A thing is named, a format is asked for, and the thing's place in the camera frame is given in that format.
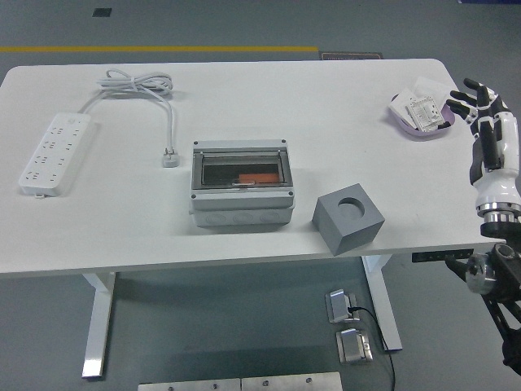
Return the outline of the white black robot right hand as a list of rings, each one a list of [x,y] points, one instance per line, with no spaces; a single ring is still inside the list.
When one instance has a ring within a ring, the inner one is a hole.
[[[470,78],[463,83],[475,93],[453,90],[446,104],[474,137],[469,178],[478,191],[476,212],[481,217],[493,211],[520,214],[517,119],[498,93]]]

